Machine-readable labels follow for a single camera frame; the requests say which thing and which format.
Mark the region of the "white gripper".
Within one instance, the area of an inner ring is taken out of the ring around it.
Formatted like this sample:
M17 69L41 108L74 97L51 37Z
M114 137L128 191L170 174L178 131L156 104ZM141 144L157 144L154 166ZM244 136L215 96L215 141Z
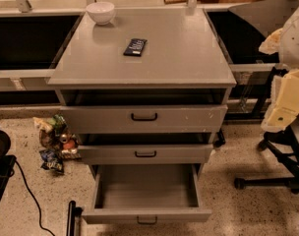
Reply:
M260 45L261 53L272 55L279 51L282 28L271 33ZM299 115L299 69L290 70L283 77L274 76L270 92L271 104L261 127L264 131L284 131Z

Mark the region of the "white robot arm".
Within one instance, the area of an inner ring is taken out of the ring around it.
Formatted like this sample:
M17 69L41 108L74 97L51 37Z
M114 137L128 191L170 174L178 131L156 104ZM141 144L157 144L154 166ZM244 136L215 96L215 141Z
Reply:
M283 77L273 77L271 104L261 124L268 132L284 131L299 115L299 7L281 29L266 38L259 51L278 53L279 64L289 69Z

